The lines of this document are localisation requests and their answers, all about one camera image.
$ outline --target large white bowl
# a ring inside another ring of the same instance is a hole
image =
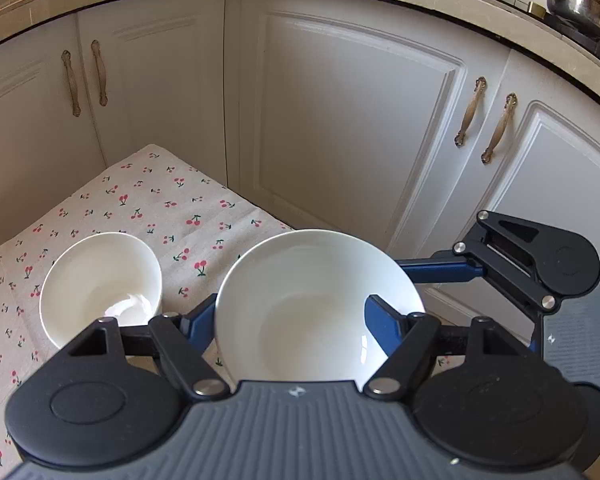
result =
[[[120,326],[145,324],[158,313],[162,273],[154,252],[126,233],[101,233],[72,245],[56,260],[42,285],[40,321],[62,348],[106,310],[129,296],[144,297],[146,309],[120,314]]]
[[[216,301],[216,341],[234,381],[356,381],[386,355],[365,326],[379,294],[402,314],[424,312],[404,271],[358,238],[323,230],[265,240],[234,264]]]

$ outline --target ornate drawer handle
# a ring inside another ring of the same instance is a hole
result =
[[[484,150],[484,153],[480,156],[480,160],[483,164],[489,164],[491,162],[491,155],[493,155],[493,150],[495,150],[496,146],[500,142],[502,134],[504,133],[504,130],[507,127],[507,123],[509,122],[510,117],[513,115],[513,110],[516,108],[517,104],[517,96],[513,93],[509,94],[507,96],[507,101],[504,105],[502,117],[498,121],[496,129],[493,131],[493,135],[491,136],[489,145],[487,146],[487,149]]]
[[[107,98],[107,71],[104,69],[104,62],[100,55],[100,42],[98,40],[91,41],[91,51],[96,60],[96,69],[98,70],[98,81],[100,83],[100,106],[107,106],[109,99]]]
[[[74,69],[71,67],[71,53],[65,50],[62,53],[62,62],[64,63],[64,70],[66,71],[66,79],[69,82],[69,92],[71,92],[71,104],[74,109],[74,115],[80,116],[80,105],[78,104],[78,85],[75,82]]]
[[[474,120],[475,109],[478,107],[478,102],[480,101],[480,96],[484,93],[484,89],[487,88],[487,80],[480,76],[475,80],[475,89],[474,96],[471,97],[471,101],[464,112],[464,117],[462,118],[462,125],[460,126],[460,131],[456,135],[454,142],[456,146],[459,148],[464,144],[464,136],[466,135],[466,131],[471,124],[471,121]]]

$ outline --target ribbed gray surface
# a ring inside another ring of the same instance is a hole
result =
[[[544,360],[571,382],[600,387],[600,282],[544,318]]]
[[[305,393],[298,396],[298,386]],[[476,470],[424,440],[399,404],[350,383],[243,383],[193,407],[159,449],[99,472],[27,463],[11,480],[575,480],[567,465],[520,475]]]

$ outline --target white logo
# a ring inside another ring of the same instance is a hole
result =
[[[298,397],[303,396],[306,393],[306,390],[302,386],[294,386],[288,393],[297,399]]]

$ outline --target cabinet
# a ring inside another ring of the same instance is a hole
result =
[[[154,142],[226,184],[224,0],[120,0],[77,15],[107,163]]]
[[[70,54],[72,95],[62,53]],[[0,45],[0,244],[104,169],[74,16]]]
[[[510,92],[517,95],[517,107],[491,164],[484,165],[480,154]],[[517,52],[510,55],[495,103],[415,256],[451,248],[481,209],[580,233],[600,256],[600,106]],[[481,314],[522,338],[531,335],[532,323],[483,280],[423,286],[420,291],[426,306],[451,321]]]
[[[412,214],[424,240],[468,156],[453,138],[475,81],[468,139],[509,49],[375,0],[226,0],[225,19],[229,185],[296,228],[385,249]]]

